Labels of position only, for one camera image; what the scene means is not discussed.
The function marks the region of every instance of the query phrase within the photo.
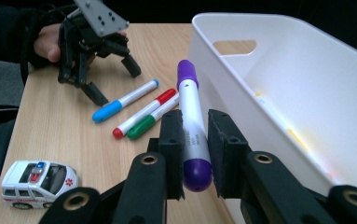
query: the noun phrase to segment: purple marker cap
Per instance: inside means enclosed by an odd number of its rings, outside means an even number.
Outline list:
[[[187,189],[200,192],[213,182],[213,168],[203,159],[184,161],[184,185]]]
[[[177,90],[179,90],[179,84],[186,80],[191,79],[196,82],[196,85],[199,88],[198,78],[196,77],[195,65],[189,60],[182,60],[178,63],[178,81],[177,81]]]

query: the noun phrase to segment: red marker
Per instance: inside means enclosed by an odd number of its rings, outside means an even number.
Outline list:
[[[144,107],[142,110],[138,111],[136,114],[131,116],[131,118],[127,119],[125,122],[121,123],[117,128],[112,131],[112,135],[116,138],[122,138],[126,133],[132,128],[136,123],[138,123],[145,116],[151,114],[154,110],[156,110],[159,106],[166,103],[170,100],[176,93],[175,89],[169,89],[163,92],[160,96],[158,96],[154,101],[152,101],[149,105]]]

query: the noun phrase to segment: toy ambulance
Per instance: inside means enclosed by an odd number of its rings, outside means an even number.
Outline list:
[[[76,170],[55,161],[15,161],[2,182],[4,201],[19,209],[51,207],[76,187]]]

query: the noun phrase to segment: blue marker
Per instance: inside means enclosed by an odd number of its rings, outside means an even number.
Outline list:
[[[184,186],[195,192],[207,189],[213,182],[213,168],[201,114],[198,88],[195,66],[188,60],[180,61],[177,89],[185,134]]]
[[[136,101],[138,98],[144,96],[145,94],[149,93],[150,91],[154,90],[158,87],[158,80],[153,79],[148,83],[144,84],[142,87],[138,88],[135,91],[123,96],[122,98],[115,100],[114,102],[103,106],[99,110],[97,110],[93,114],[93,121],[96,123],[102,122],[109,117],[115,115],[117,112],[122,110],[123,107],[126,105],[131,104],[132,102]]]

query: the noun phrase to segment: green marker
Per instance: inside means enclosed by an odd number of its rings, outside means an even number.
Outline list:
[[[145,116],[140,122],[135,124],[129,131],[129,139],[137,139],[141,134],[145,133],[148,129],[155,125],[161,117],[173,109],[179,103],[179,93],[176,93],[169,101],[158,107],[150,115]]]

